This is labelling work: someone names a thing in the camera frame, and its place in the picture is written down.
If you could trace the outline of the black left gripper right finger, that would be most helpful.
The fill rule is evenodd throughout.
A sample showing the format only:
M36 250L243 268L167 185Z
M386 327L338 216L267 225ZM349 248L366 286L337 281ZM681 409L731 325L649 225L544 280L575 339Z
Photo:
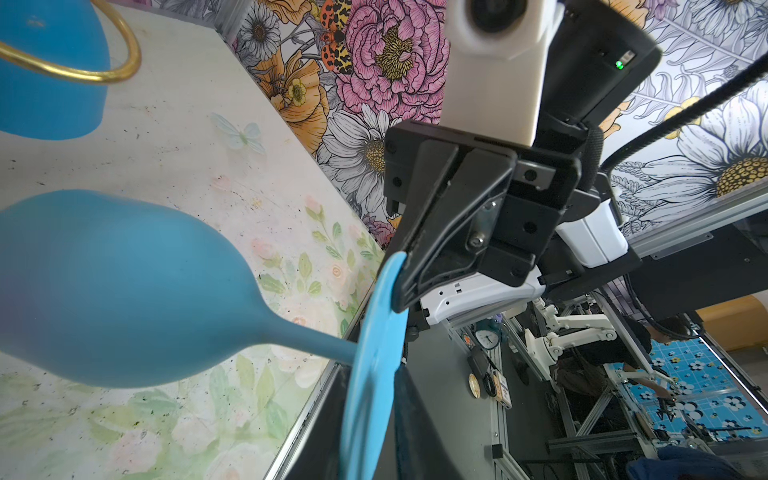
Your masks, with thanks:
M394 380L394 432L399 479L461 479L406 365Z

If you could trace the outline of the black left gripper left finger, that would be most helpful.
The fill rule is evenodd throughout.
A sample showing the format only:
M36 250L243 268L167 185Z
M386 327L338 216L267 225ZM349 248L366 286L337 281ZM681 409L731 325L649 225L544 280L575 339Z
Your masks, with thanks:
M338 479L342 420L351 368L336 365L314 407L298 446L289 459L284 479Z

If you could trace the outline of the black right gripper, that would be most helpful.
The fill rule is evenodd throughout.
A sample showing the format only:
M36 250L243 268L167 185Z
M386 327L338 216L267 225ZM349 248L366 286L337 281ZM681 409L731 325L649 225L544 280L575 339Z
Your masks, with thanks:
M402 210L391 253L401 313L473 273L519 286L544 252L579 183L574 157L405 121L385 136L385 198Z

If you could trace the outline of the light blue wine glass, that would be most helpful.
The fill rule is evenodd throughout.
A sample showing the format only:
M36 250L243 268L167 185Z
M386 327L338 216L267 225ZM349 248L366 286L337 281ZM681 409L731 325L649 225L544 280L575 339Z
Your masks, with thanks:
M107 388L184 379L257 344L347 364L338 471L370 479L402 358L408 313L393 296L406 258L382 267L350 342L273 311L239 251L197 218L94 191L49 192L1 213L1 349Z

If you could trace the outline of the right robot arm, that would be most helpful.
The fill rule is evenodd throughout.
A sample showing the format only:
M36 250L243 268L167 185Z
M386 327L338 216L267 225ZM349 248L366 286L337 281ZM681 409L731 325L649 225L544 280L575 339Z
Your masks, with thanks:
M640 27L601 1L457 1L441 120L384 143L384 195L405 254L392 305L421 321L585 294L637 267L601 168L601 123L657 67Z

